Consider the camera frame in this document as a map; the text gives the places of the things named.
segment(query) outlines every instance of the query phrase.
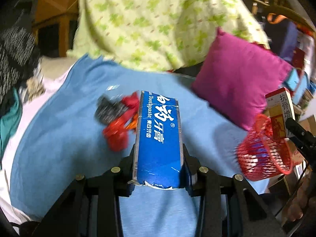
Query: green patterned blanket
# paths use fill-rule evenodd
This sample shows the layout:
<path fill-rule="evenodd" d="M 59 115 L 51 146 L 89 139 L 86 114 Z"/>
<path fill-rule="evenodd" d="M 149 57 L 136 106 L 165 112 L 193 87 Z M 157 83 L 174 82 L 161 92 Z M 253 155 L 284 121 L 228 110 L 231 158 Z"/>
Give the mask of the green patterned blanket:
<path fill-rule="evenodd" d="M 68 56 L 104 56 L 135 70 L 164 71 L 202 62 L 215 30 L 268 46 L 242 0 L 79 0 Z"/>

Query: toothpaste box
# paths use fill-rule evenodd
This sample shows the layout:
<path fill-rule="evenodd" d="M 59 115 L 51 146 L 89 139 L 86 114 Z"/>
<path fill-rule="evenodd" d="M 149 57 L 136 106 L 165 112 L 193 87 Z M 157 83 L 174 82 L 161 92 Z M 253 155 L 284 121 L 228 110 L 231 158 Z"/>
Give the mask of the toothpaste box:
<path fill-rule="evenodd" d="M 289 91 L 280 88 L 265 95 L 268 110 L 271 118 L 273 139 L 279 140 L 290 138 L 293 134 L 285 127 L 288 118 L 295 120 L 293 103 Z"/>
<path fill-rule="evenodd" d="M 178 100 L 142 91 L 133 181 L 154 188 L 180 187 L 183 145 Z"/>

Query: magenta pillow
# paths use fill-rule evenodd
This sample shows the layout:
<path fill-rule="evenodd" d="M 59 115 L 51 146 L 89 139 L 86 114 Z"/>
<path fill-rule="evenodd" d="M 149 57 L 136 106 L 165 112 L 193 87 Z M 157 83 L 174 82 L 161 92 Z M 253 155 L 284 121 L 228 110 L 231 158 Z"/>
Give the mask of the magenta pillow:
<path fill-rule="evenodd" d="M 192 90 L 237 126 L 249 130 L 292 66 L 254 43 L 220 28 Z"/>

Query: black cable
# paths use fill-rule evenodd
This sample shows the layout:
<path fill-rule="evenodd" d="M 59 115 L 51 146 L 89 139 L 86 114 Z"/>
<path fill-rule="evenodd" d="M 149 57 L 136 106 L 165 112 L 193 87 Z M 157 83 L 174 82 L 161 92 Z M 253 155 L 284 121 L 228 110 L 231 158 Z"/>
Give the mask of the black cable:
<path fill-rule="evenodd" d="M 282 206 L 282 208 L 279 209 L 279 211 L 274 215 L 274 216 L 277 216 L 278 214 L 280 214 L 280 212 L 293 200 L 295 194 L 297 193 L 298 191 L 298 188 L 299 188 L 299 185 L 300 185 L 300 181 L 302 180 L 303 178 L 303 175 L 304 173 L 306 172 L 306 169 L 309 167 L 309 163 L 307 163 L 305 169 L 303 170 L 303 173 L 301 174 L 300 178 L 298 179 L 296 185 L 295 185 L 295 188 L 294 188 L 294 192 L 293 194 L 291 195 L 291 197 L 288 199 L 288 201 Z"/>

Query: red mesh basket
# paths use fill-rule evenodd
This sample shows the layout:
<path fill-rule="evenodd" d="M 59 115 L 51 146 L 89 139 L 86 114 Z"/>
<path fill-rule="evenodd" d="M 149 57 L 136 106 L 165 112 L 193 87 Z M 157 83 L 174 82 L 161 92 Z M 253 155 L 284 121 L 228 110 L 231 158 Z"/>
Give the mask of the red mesh basket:
<path fill-rule="evenodd" d="M 258 181 L 292 172 L 289 147 L 284 139 L 273 140 L 271 120 L 262 114 L 237 148 L 237 158 L 245 177 Z"/>

